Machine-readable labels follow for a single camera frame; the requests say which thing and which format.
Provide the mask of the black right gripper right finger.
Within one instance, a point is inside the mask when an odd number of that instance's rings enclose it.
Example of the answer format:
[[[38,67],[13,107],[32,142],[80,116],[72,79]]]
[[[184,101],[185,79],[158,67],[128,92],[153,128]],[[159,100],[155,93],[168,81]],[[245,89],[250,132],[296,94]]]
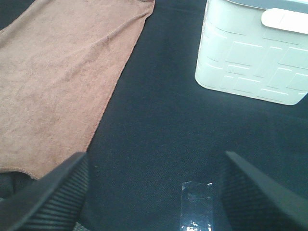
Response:
[[[308,201],[235,152],[219,163],[219,195],[234,231],[306,231]]]

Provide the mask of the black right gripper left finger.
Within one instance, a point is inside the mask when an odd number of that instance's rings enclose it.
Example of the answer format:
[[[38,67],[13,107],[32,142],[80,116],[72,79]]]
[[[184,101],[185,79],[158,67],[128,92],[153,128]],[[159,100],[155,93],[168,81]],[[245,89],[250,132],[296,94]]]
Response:
[[[0,203],[0,229],[72,231],[88,186],[88,156],[75,153],[46,176]]]

